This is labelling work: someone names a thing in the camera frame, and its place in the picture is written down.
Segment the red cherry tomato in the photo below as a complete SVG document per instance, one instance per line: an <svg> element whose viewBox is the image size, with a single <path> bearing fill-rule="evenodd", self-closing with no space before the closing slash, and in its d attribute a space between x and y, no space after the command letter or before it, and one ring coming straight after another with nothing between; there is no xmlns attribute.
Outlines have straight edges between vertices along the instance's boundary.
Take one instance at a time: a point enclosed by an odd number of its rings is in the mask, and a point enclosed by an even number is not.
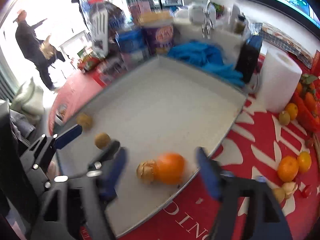
<svg viewBox="0 0 320 240"><path fill-rule="evenodd" d="M307 185L306 187L304 187L303 191L302 191L302 196L303 198L308 198L311 196L313 192L313 187L312 185Z"/></svg>
<svg viewBox="0 0 320 240"><path fill-rule="evenodd" d="M305 141L305 146L306 148L313 148L314 146L314 139L313 138L309 138L308 140Z"/></svg>

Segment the large orange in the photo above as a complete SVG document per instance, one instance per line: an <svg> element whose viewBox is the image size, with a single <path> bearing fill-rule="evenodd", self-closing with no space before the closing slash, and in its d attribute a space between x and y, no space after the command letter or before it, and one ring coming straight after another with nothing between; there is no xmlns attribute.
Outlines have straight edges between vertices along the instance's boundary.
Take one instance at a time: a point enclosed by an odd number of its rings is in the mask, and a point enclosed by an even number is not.
<svg viewBox="0 0 320 240"><path fill-rule="evenodd" d="M178 185L182 182L185 159L178 153L165 153L156 160L155 179L163 184Z"/></svg>

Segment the small yellow orange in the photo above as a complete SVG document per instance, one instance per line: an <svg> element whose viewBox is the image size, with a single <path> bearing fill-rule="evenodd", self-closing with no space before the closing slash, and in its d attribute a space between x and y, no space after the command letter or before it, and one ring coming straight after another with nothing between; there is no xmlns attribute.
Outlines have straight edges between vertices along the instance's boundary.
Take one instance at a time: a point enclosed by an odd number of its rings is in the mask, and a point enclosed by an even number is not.
<svg viewBox="0 0 320 240"><path fill-rule="evenodd" d="M312 160L311 156L308 152L301 152L297 157L298 165L299 165L299 172L306 173L310 170Z"/></svg>

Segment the grey white tray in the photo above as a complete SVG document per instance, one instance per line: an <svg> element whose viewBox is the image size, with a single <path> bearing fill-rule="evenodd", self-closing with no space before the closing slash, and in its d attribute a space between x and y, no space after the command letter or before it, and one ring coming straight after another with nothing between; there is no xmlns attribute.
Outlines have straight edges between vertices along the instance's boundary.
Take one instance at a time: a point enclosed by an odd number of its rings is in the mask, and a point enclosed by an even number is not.
<svg viewBox="0 0 320 240"><path fill-rule="evenodd" d="M196 176L195 149L220 146L240 114L247 95L217 76L168 57L157 56L107 86L82 108L94 124L57 153L63 174L87 169L99 154L98 133L107 133L127 149L117 199L106 213L121 237L170 203ZM180 185L144 184L137 166L166 152L184 157Z"/></svg>

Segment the person in black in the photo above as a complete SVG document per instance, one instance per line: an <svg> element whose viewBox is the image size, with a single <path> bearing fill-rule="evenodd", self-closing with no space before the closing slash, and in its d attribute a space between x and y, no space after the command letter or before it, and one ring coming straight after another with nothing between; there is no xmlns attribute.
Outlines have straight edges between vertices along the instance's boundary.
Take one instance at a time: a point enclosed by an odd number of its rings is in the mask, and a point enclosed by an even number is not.
<svg viewBox="0 0 320 240"><path fill-rule="evenodd" d="M18 27L15 33L17 44L24 58L31 61L35 65L44 85L49 90L57 92L59 87L54 86L50 78L48 68L57 59L62 62L65 62L66 60L63 57L63 54L56 48L54 48L53 56L51 56L49 59L46 59L41 51L41 45L43 44L44 40L39 40L35 33L35 29L39 27L46 19L41 20L37 24L31 26L26 22L26 17L27 12L25 10L19 11L16 19Z"/></svg>

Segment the green brown fruit by roll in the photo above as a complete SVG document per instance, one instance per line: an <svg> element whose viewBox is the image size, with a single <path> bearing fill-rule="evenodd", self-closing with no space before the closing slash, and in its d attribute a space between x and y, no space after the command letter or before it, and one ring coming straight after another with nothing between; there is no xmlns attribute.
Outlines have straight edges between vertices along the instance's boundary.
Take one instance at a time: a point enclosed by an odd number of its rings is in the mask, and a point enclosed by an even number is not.
<svg viewBox="0 0 320 240"><path fill-rule="evenodd" d="M282 126L287 126L291 121L291 116L287 111L282 111L279 113L278 121Z"/></svg>

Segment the orange beside basket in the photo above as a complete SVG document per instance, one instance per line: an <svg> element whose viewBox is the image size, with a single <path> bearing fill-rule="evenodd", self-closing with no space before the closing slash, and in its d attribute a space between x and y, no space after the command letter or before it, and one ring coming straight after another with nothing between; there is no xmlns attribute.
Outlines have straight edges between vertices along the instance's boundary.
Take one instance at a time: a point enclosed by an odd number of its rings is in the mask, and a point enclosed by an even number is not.
<svg viewBox="0 0 320 240"><path fill-rule="evenodd" d="M296 119L297 115L298 115L298 107L296 104L294 103L288 103L285 107L285 111L287 111L287 113L290 116L290 120L293 121Z"/></svg>

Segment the blue snack package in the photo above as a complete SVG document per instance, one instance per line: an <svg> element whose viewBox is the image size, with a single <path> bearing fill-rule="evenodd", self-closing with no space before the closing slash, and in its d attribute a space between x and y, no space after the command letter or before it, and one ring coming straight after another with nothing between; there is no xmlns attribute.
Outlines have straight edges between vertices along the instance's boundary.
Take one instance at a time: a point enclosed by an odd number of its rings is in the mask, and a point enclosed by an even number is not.
<svg viewBox="0 0 320 240"><path fill-rule="evenodd" d="M122 53L132 53L146 47L146 42L141 29L117 32L116 42Z"/></svg>

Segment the red plastic fruit basket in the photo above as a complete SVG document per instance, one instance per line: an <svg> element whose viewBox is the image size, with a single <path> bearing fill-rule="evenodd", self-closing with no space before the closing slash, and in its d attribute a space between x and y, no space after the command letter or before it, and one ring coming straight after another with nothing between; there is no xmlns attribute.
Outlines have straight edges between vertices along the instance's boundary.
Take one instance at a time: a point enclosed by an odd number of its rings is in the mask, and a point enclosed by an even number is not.
<svg viewBox="0 0 320 240"><path fill-rule="evenodd" d="M319 132L319 97L313 82L299 81L290 102L298 108L296 120L299 124L309 132Z"/></svg>

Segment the purple instant cup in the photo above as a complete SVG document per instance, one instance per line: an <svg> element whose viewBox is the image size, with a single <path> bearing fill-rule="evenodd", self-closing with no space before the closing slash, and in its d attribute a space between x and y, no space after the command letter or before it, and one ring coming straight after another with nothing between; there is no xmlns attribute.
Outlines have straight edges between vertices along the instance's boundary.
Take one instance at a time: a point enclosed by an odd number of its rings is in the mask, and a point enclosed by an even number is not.
<svg viewBox="0 0 320 240"><path fill-rule="evenodd" d="M173 46L173 20L170 10L151 11L139 16L138 23L151 55L165 54Z"/></svg>

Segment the white paper towel roll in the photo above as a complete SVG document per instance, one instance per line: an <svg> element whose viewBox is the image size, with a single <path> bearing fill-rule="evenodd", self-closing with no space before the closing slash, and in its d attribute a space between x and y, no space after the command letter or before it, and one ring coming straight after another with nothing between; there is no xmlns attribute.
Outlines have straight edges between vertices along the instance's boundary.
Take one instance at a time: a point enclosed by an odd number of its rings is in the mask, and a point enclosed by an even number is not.
<svg viewBox="0 0 320 240"><path fill-rule="evenodd" d="M257 100L266 110L281 112L293 96L301 75L301 68L291 57L269 48L260 71Z"/></svg>

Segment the blue rubber gloves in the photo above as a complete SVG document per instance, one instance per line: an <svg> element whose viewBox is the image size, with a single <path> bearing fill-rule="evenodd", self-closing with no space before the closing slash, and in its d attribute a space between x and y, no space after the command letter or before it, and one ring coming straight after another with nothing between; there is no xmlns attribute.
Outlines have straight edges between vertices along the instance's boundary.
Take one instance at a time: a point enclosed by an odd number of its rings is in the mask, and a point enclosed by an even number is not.
<svg viewBox="0 0 320 240"><path fill-rule="evenodd" d="M223 59L222 51L215 45L199 41L190 41L172 47L168 57L199 68L209 74L217 75L223 80L244 87L243 74L235 70L232 63Z"/></svg>

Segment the black speaker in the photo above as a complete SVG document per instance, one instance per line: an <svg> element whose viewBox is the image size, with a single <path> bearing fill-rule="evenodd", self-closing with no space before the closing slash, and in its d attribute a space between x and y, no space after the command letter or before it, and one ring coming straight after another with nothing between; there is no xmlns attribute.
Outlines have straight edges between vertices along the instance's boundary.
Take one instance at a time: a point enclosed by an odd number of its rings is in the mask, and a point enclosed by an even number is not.
<svg viewBox="0 0 320 240"><path fill-rule="evenodd" d="M235 70L242 74L242 81L249 83L258 63L263 40L260 36L249 38L240 50Z"/></svg>

